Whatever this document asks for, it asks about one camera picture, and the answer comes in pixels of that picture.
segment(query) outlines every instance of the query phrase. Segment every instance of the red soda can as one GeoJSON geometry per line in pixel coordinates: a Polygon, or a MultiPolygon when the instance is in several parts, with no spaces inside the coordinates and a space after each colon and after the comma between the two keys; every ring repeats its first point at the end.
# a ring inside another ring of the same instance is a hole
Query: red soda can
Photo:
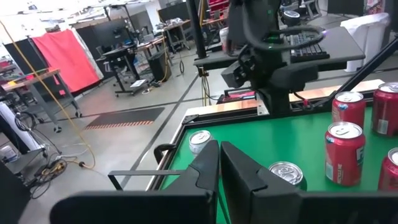
{"type": "Polygon", "coordinates": [[[357,92],[344,91],[336,94],[331,106],[333,122],[347,121],[363,128],[366,102],[357,92]]]}
{"type": "Polygon", "coordinates": [[[398,190],[398,148],[391,149],[381,163],[379,190],[398,190]]]}
{"type": "Polygon", "coordinates": [[[329,126],[325,134],[325,173],[336,184],[354,186],[361,181],[365,136],[357,124],[345,121],[329,126]]]}
{"type": "Polygon", "coordinates": [[[372,130],[398,136],[398,82],[384,83],[374,92],[372,130]]]}

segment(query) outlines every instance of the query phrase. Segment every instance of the black floor mat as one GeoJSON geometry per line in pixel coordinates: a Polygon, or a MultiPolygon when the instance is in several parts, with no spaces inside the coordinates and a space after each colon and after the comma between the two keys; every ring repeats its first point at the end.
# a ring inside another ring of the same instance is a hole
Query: black floor mat
{"type": "Polygon", "coordinates": [[[164,108],[102,114],[87,125],[84,130],[117,128],[152,124],[164,108]]]}

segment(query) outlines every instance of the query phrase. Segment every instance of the red fabric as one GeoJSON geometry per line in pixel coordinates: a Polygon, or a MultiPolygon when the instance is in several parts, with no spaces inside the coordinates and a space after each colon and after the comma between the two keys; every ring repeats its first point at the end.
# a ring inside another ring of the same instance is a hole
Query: red fabric
{"type": "Polygon", "coordinates": [[[83,48],[71,30],[47,33],[33,38],[49,67],[59,68],[60,76],[71,92],[99,80],[83,48]]]}

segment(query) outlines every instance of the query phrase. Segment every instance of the trash bin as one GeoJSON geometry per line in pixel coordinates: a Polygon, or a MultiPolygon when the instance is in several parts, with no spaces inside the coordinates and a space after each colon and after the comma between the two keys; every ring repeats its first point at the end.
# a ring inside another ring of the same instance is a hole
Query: trash bin
{"type": "Polygon", "coordinates": [[[355,42],[365,53],[364,60],[355,60],[347,62],[346,72],[355,72],[370,61],[381,49],[384,30],[390,23],[388,13],[378,13],[368,16],[357,17],[341,22],[355,42]]]}

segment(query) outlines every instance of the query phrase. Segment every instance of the keyboard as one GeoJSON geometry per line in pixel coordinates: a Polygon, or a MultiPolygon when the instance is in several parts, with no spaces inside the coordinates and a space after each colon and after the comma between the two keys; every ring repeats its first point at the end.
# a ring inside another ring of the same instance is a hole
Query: keyboard
{"type": "MultiPolygon", "coordinates": [[[[290,35],[286,37],[286,40],[291,45],[297,45],[299,43],[305,42],[308,39],[314,38],[313,34],[301,33],[297,35],[290,35]]],[[[296,49],[290,51],[290,62],[307,62],[312,60],[320,60],[330,58],[330,55],[326,50],[319,44],[311,45],[303,49],[296,49]]]]}

